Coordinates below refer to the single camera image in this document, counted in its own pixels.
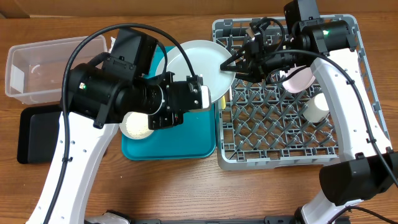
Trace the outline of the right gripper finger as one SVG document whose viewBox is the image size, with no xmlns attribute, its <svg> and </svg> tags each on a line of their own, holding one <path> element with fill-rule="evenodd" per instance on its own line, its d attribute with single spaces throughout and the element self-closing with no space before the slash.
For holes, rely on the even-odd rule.
<svg viewBox="0 0 398 224">
<path fill-rule="evenodd" d="M 252 81 L 252 75 L 251 75 L 250 70 L 248 70 L 248 69 L 233 67 L 231 69 L 231 71 L 235 73 L 235 77 L 237 79 L 244 80 L 244 81 L 247 81 L 247 82 L 251 82 Z"/>
<path fill-rule="evenodd" d="M 248 65 L 244 61 L 244 50 L 238 50 L 220 65 L 220 70 L 227 72 L 248 72 Z"/>
</svg>

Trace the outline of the grey bowl of rice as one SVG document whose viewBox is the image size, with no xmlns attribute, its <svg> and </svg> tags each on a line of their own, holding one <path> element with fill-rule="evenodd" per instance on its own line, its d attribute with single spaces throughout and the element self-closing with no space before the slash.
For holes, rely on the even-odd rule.
<svg viewBox="0 0 398 224">
<path fill-rule="evenodd" d="M 135 140 L 145 139 L 154 132 L 149 129 L 149 116 L 138 112 L 128 112 L 119 128 L 125 136 Z"/>
</svg>

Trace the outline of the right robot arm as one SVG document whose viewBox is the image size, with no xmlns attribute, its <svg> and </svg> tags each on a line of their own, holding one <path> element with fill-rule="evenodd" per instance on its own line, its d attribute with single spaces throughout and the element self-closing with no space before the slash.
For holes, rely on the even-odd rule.
<svg viewBox="0 0 398 224">
<path fill-rule="evenodd" d="M 333 223 L 397 184 L 397 153 L 369 102 L 351 26 L 324 21 L 315 1 L 292 1 L 284 6 L 284 15 L 281 31 L 292 40 L 266 45 L 262 35 L 271 20 L 262 18 L 251 23 L 251 40 L 220 68 L 258 83 L 278 70 L 295 75 L 299 67 L 310 67 L 330 110 L 340 160 L 320 169 L 320 192 L 299 207 L 291 221 Z"/>
</svg>

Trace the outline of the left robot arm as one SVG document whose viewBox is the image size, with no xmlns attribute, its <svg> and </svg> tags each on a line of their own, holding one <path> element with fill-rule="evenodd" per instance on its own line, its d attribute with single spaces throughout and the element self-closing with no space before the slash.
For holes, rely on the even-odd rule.
<svg viewBox="0 0 398 224">
<path fill-rule="evenodd" d="M 129 112 L 148 115 L 151 130 L 183 123 L 186 112 L 208 110 L 211 93 L 191 73 L 174 81 L 163 70 L 148 77 L 156 48 L 145 24 L 105 27 L 77 45 L 67 61 L 57 145 L 29 223 L 84 223 L 86 205 L 104 152 Z"/>
</svg>

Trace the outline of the crumpled white napkin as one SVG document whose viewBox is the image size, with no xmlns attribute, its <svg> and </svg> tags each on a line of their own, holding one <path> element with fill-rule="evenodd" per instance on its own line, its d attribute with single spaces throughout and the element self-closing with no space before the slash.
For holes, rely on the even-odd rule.
<svg viewBox="0 0 398 224">
<path fill-rule="evenodd" d="M 113 47 L 114 47 L 114 44 L 115 44 L 115 41 L 116 41 L 116 38 L 111 37 L 111 46 L 110 46 L 110 48 L 109 48 L 109 53 L 112 51 L 112 49 L 113 49 Z"/>
</svg>

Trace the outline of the white round plate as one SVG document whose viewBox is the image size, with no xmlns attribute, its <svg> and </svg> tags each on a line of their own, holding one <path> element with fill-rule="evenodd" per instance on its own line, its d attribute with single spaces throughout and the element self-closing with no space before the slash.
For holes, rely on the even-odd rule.
<svg viewBox="0 0 398 224">
<path fill-rule="evenodd" d="M 281 78 L 287 78 L 291 76 L 294 71 L 299 69 L 301 69 L 301 71 L 299 71 L 291 79 L 282 83 L 284 89 L 290 93 L 299 93 L 307 89 L 315 81 L 315 77 L 313 76 L 311 68 L 306 66 L 294 67 L 287 72 L 281 71 L 279 76 Z"/>
</svg>

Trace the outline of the grey round plate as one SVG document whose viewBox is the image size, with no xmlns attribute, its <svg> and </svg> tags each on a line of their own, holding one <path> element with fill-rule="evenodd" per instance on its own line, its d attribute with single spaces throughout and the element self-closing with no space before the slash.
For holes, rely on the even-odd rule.
<svg viewBox="0 0 398 224">
<path fill-rule="evenodd" d="M 220 70 L 220 65 L 230 58 L 231 53 L 209 40 L 191 40 L 182 43 L 181 47 L 191 62 L 194 73 L 202 77 L 203 85 L 210 89 L 212 106 L 228 91 L 235 78 L 234 72 Z M 167 59 L 160 56 L 155 73 L 160 75 L 163 70 L 174 73 L 174 81 L 185 81 L 187 76 L 192 76 L 177 47 L 167 52 Z"/>
</svg>

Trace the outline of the teal serving tray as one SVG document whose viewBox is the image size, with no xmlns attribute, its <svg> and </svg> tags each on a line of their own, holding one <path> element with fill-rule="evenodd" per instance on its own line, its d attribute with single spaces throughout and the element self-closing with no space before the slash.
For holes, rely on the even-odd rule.
<svg viewBox="0 0 398 224">
<path fill-rule="evenodd" d="M 198 159 L 216 149 L 215 109 L 185 113 L 181 125 L 154 131 L 144 139 L 122 135 L 121 150 L 133 161 Z"/>
</svg>

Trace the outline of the yellow plastic spoon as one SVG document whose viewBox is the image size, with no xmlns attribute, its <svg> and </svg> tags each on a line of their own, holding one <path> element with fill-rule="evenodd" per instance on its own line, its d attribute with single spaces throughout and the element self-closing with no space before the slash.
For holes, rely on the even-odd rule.
<svg viewBox="0 0 398 224">
<path fill-rule="evenodd" d="M 226 99 L 225 99 L 225 96 L 222 96 L 221 97 L 221 109 L 225 110 L 225 108 L 226 108 Z"/>
</svg>

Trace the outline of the grey dishwasher rack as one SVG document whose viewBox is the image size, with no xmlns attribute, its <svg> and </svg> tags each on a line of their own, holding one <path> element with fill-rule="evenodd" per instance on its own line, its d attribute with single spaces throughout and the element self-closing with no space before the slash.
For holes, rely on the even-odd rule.
<svg viewBox="0 0 398 224">
<path fill-rule="evenodd" d="M 325 22 L 344 20 L 351 26 L 364 86 L 382 132 L 390 140 L 356 18 L 349 14 L 321 17 Z M 234 54 L 248 42 L 249 24 L 259 20 L 215 20 L 213 42 Z M 223 170 L 246 170 L 339 162 L 331 116 L 315 124 L 302 116 L 305 103 L 321 92 L 317 81 L 304 91 L 289 93 L 281 83 L 265 85 L 235 79 L 227 92 L 226 108 L 221 109 L 221 101 L 216 104 L 218 165 Z"/>
</svg>

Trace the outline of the clear plastic bin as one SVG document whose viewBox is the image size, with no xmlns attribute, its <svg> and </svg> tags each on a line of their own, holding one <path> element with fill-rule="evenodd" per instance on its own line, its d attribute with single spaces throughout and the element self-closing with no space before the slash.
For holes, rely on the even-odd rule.
<svg viewBox="0 0 398 224">
<path fill-rule="evenodd" d="M 84 39 L 72 37 L 11 47 L 6 62 L 5 94 L 26 105 L 59 101 L 68 59 Z"/>
</svg>

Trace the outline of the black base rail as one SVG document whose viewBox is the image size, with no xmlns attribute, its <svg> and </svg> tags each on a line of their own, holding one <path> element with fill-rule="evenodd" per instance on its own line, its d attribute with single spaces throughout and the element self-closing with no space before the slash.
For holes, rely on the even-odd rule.
<svg viewBox="0 0 398 224">
<path fill-rule="evenodd" d="M 84 224 L 125 223 L 125 224 L 294 224 L 300 223 L 294 216 L 268 216 L 250 219 L 217 219 L 217 220 L 160 220 L 133 219 L 126 214 L 107 210 L 100 216 L 86 217 Z"/>
</svg>

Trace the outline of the black plastic tray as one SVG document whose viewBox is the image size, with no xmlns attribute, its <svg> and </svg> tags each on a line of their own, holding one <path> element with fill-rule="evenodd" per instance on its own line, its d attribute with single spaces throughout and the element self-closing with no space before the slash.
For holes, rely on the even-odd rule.
<svg viewBox="0 0 398 224">
<path fill-rule="evenodd" d="M 51 162 L 58 139 L 59 105 L 33 106 L 20 116 L 17 161 L 21 164 Z"/>
</svg>

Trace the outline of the white cup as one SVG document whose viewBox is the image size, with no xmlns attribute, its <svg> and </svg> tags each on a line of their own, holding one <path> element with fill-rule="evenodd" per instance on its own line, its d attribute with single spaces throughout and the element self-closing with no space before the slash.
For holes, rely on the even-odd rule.
<svg viewBox="0 0 398 224">
<path fill-rule="evenodd" d="M 303 112 L 304 118 L 312 123 L 319 123 L 329 114 L 329 107 L 323 93 L 319 93 L 305 104 L 307 109 Z"/>
</svg>

